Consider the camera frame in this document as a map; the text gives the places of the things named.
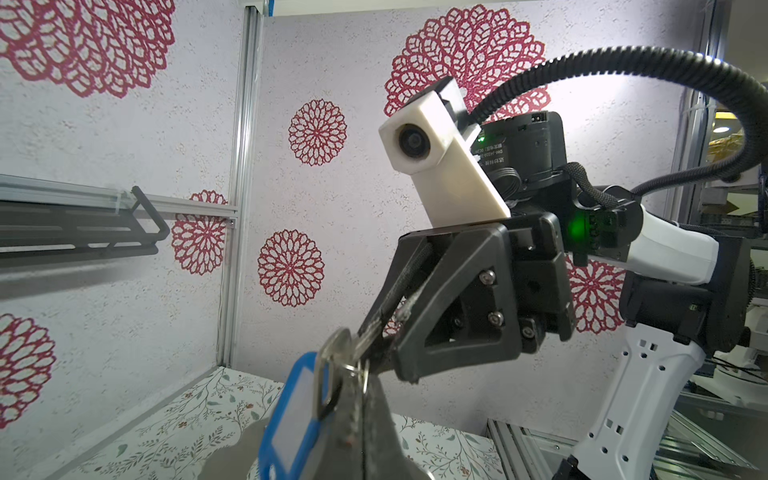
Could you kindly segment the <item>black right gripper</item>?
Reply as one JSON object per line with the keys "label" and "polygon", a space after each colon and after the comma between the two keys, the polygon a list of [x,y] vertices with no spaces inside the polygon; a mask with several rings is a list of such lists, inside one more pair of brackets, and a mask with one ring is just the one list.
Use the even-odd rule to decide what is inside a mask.
{"label": "black right gripper", "polygon": [[412,232],[358,331],[358,360],[399,380],[515,360],[575,333],[567,255],[550,213]]}

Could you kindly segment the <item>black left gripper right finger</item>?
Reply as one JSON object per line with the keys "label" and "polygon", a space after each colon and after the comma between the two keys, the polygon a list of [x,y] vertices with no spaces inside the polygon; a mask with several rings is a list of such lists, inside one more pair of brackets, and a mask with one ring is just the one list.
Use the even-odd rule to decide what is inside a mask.
{"label": "black left gripper right finger", "polygon": [[382,383],[374,374],[368,376],[363,395],[362,431],[364,479],[431,479],[404,453]]}

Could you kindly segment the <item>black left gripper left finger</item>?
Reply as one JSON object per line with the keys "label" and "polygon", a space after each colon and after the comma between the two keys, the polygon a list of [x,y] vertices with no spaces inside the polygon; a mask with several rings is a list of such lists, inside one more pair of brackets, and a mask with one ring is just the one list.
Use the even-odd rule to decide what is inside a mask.
{"label": "black left gripper left finger", "polygon": [[321,424],[312,479],[363,479],[363,407],[359,377],[346,370],[337,403]]}

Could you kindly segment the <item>blue key tag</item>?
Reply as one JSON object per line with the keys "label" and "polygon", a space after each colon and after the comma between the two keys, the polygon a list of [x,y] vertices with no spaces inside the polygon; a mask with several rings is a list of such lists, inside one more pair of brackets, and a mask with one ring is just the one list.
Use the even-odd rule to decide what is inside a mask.
{"label": "blue key tag", "polygon": [[311,351],[293,365],[258,450],[260,479],[312,479],[324,446],[330,412],[330,367]]}

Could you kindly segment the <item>silver keyring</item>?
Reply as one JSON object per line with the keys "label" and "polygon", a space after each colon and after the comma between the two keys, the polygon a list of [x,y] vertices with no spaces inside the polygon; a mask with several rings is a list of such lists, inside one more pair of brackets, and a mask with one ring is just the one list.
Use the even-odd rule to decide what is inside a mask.
{"label": "silver keyring", "polygon": [[337,329],[317,353],[313,380],[313,417],[322,421],[335,407],[344,383],[344,373],[358,379],[362,395],[367,393],[370,367],[366,351],[376,331],[367,329],[353,336],[348,328]]}

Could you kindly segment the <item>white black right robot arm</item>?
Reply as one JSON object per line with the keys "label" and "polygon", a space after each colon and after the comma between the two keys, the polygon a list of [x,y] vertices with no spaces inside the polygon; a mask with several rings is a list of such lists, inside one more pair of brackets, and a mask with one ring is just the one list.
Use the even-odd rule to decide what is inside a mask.
{"label": "white black right robot arm", "polygon": [[684,384],[745,327],[746,243],[680,228],[619,187],[588,190],[554,112],[460,133],[447,113],[403,110],[379,134],[431,228],[399,239],[366,324],[403,328],[369,350],[403,381],[533,353],[577,327],[570,275],[601,260],[624,270],[619,368],[560,479],[646,479]]}

